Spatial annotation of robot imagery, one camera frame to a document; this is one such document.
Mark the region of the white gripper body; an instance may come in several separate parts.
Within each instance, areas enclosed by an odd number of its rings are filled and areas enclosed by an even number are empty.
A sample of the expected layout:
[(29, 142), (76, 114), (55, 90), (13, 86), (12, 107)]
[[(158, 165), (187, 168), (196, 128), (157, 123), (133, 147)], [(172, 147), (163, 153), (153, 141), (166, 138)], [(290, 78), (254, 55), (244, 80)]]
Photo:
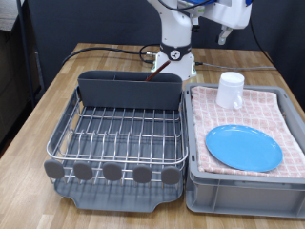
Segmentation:
[(241, 30), (249, 24), (252, 2), (253, 0), (214, 0), (196, 12), (218, 24)]

